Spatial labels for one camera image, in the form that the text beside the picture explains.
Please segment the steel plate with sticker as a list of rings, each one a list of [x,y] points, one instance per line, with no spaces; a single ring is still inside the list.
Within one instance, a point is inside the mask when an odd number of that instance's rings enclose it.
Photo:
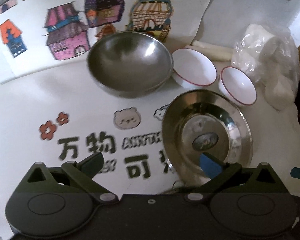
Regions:
[[[210,180],[212,168],[201,168],[200,155],[208,153],[224,163],[247,167],[253,139],[240,109],[224,96],[198,89],[176,97],[162,121],[165,153],[186,186]]]

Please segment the white red-rimmed bowl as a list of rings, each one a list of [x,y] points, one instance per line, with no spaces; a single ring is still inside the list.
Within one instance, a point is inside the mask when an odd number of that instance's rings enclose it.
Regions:
[[[183,88],[202,89],[217,80],[215,65],[202,53],[192,49],[178,49],[172,53],[175,82]]]
[[[251,106],[256,102],[257,92],[253,82],[235,67],[222,69],[218,88],[220,92],[239,107]]]

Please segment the deep steel bowl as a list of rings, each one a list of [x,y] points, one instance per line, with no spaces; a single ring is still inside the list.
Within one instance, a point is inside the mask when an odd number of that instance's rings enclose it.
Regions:
[[[168,81],[173,73],[173,58],[154,37],[122,31],[109,34],[93,45],[87,67],[105,92],[122,98],[139,98]]]

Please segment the white printed table mat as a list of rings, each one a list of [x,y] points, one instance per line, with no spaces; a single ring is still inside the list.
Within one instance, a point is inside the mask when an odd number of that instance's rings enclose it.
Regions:
[[[115,138],[115,153],[105,153],[114,168],[95,180],[118,195],[154,194],[176,184],[178,176],[160,161],[161,142],[128,148],[126,137],[157,135],[155,111],[168,105],[183,87],[173,80],[138,99],[117,98],[100,90],[82,63],[67,64],[23,76],[0,86],[0,237],[13,232],[5,206],[34,162],[62,164],[60,155],[77,161],[98,146],[99,134]]]

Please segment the plastic bag of white rolls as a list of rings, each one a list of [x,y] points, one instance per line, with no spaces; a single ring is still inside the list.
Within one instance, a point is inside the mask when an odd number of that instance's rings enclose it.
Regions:
[[[300,80],[299,51],[288,28],[250,24],[234,47],[232,66],[263,87],[266,102],[281,111],[295,101]]]

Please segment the white candle rear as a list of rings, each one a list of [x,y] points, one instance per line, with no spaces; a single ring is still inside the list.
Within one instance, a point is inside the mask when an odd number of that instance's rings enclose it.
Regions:
[[[230,54],[233,53],[232,48],[217,46],[217,45],[214,45],[214,44],[210,44],[210,43],[206,43],[206,42],[200,42],[200,41],[197,41],[197,40],[193,40],[191,45],[196,46],[196,47],[200,47],[200,48],[204,48],[204,49],[220,50],[220,51],[224,51],[224,52],[227,52],[227,53],[230,53]]]

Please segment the houses drawing paper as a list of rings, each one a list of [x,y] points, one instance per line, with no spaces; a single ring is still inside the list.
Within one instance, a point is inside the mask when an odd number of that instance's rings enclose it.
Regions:
[[[0,83],[81,61],[106,35],[137,31],[174,50],[195,37],[211,0],[0,0]]]

